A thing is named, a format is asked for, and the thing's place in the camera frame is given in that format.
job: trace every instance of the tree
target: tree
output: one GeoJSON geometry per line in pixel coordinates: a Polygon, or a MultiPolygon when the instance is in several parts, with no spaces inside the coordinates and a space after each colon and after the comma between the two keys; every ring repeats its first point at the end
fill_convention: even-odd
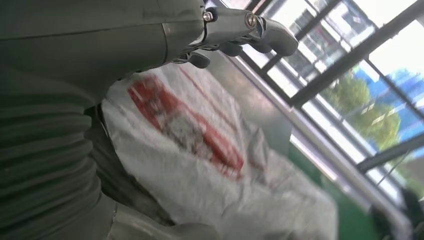
{"type": "Polygon", "coordinates": [[[399,142],[401,119],[394,108],[375,103],[370,97],[367,83],[347,72],[333,87],[321,93],[332,107],[366,140],[375,143],[380,150],[399,142]]]}

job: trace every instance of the glass pane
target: glass pane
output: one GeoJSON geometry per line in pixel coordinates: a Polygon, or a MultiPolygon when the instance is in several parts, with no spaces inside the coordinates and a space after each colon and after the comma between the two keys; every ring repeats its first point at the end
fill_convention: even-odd
{"type": "Polygon", "coordinates": [[[316,10],[325,8],[331,0],[307,0],[316,10]]]}
{"type": "Polygon", "coordinates": [[[380,179],[375,181],[379,187],[391,176],[401,186],[412,190],[418,199],[424,198],[424,147],[389,161],[383,168],[380,179]]]}
{"type": "Polygon", "coordinates": [[[260,67],[262,68],[272,58],[271,53],[260,53],[256,51],[252,46],[246,44],[243,45],[243,51],[260,67]]]}
{"type": "Polygon", "coordinates": [[[351,46],[360,44],[375,32],[373,23],[355,4],[342,1],[325,21],[351,46]]]}
{"type": "Polygon", "coordinates": [[[299,91],[299,87],[293,81],[294,76],[287,72],[286,68],[279,67],[279,64],[271,68],[268,75],[289,97],[293,97],[299,91]]]}
{"type": "Polygon", "coordinates": [[[374,65],[416,104],[424,107],[424,26],[414,21],[369,55],[374,65]]]}
{"type": "Polygon", "coordinates": [[[251,3],[250,0],[219,0],[222,1],[227,7],[231,9],[245,9],[248,4],[251,3]]]}
{"type": "Polygon", "coordinates": [[[281,62],[282,64],[278,64],[278,68],[287,68],[294,76],[301,77],[306,81],[312,80],[319,74],[311,61],[300,50],[297,50],[291,56],[285,57],[281,62]]]}
{"type": "Polygon", "coordinates": [[[265,9],[262,15],[281,23],[293,34],[297,34],[317,13],[304,0],[276,0],[265,9]]]}
{"type": "Polygon", "coordinates": [[[365,62],[320,93],[343,121],[379,152],[424,132],[421,119],[365,62]]]}
{"type": "Polygon", "coordinates": [[[388,23],[416,0],[353,0],[378,27],[388,23]]]}

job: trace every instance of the window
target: window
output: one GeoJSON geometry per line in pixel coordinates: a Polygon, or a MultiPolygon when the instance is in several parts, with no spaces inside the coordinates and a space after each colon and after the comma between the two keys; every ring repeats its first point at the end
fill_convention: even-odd
{"type": "Polygon", "coordinates": [[[358,45],[375,31],[367,16],[361,14],[349,1],[337,5],[326,21],[352,46],[358,45]]]}
{"type": "Polygon", "coordinates": [[[281,23],[296,34],[316,12],[304,0],[273,1],[263,12],[264,17],[281,23]]]}
{"type": "Polygon", "coordinates": [[[314,16],[308,11],[305,10],[301,16],[299,16],[294,23],[289,27],[290,31],[293,34],[297,34],[302,28],[304,28],[309,21],[314,19],[314,16]]]}
{"type": "Polygon", "coordinates": [[[379,152],[424,132],[424,124],[389,86],[374,82],[371,76],[376,74],[370,71],[362,62],[320,95],[341,116],[339,120],[365,140],[363,144],[379,152]]]}
{"type": "Polygon", "coordinates": [[[392,159],[380,172],[380,178],[374,180],[379,187],[390,176],[401,186],[412,190],[418,199],[424,198],[424,147],[392,159]]]}
{"type": "Polygon", "coordinates": [[[311,62],[300,51],[296,51],[293,55],[286,57],[285,61],[297,72],[297,76],[302,78],[307,78],[313,72],[317,72],[311,62]]]}
{"type": "Polygon", "coordinates": [[[315,27],[305,37],[303,43],[315,56],[323,55],[327,50],[338,44],[322,25],[315,27]]]}
{"type": "MultiPolygon", "coordinates": [[[[318,22],[314,18],[330,0],[273,0],[263,12],[265,17],[294,34],[309,23],[315,25],[301,36],[292,56],[273,58],[276,63],[262,70],[269,69],[268,76],[291,98],[415,1],[342,0],[318,22]]],[[[376,154],[399,144],[407,146],[403,143],[424,135],[423,19],[377,47],[301,107],[355,165],[366,166],[363,162],[376,154]]],[[[394,200],[399,198],[399,183],[424,197],[418,186],[424,183],[424,167],[414,172],[421,169],[424,145],[411,149],[405,159],[392,159],[366,175],[394,200]]]]}

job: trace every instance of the red print on bag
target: red print on bag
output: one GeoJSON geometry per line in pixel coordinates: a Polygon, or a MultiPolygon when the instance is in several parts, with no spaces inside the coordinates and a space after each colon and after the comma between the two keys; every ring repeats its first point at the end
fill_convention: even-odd
{"type": "Polygon", "coordinates": [[[168,92],[155,75],[128,89],[140,113],[182,149],[210,161],[224,176],[239,180],[243,159],[202,115],[168,92]]]}

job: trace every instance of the screw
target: screw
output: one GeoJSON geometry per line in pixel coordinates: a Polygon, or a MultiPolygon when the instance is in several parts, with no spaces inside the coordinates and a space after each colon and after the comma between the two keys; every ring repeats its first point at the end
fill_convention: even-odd
{"type": "Polygon", "coordinates": [[[244,20],[248,28],[253,29],[254,27],[256,27],[257,20],[256,16],[253,13],[248,12],[244,20]]]}
{"type": "Polygon", "coordinates": [[[210,21],[214,20],[214,15],[210,11],[204,12],[203,13],[203,20],[205,22],[210,22],[210,21]]]}

